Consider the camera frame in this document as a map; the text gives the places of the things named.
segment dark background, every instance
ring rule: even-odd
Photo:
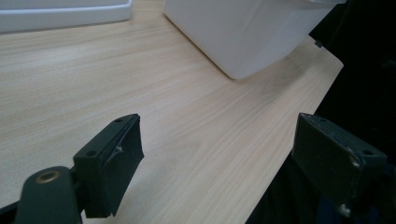
[[[388,163],[396,165],[393,2],[349,0],[336,6],[310,35],[344,64],[316,114],[385,152]],[[247,223],[319,223],[319,201],[318,190],[288,156]],[[339,223],[331,212],[325,216],[320,223]]]

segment wooden table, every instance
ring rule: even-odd
[[[243,80],[224,75],[163,15],[0,35],[0,206],[111,120],[141,116],[146,158],[116,217],[85,223],[243,223],[342,64],[307,39]]]

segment wood grain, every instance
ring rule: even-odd
[[[111,120],[141,116],[142,160],[116,217],[84,223],[243,223],[342,64],[309,38],[253,77],[225,76],[163,15],[0,35],[0,206]]]

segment white object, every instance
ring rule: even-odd
[[[220,69],[238,79],[297,47],[346,0],[166,0],[164,12]]]
[[[0,0],[0,32],[123,21],[133,0]]]

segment white box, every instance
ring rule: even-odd
[[[346,0],[166,0],[166,16],[228,76],[281,60]]]

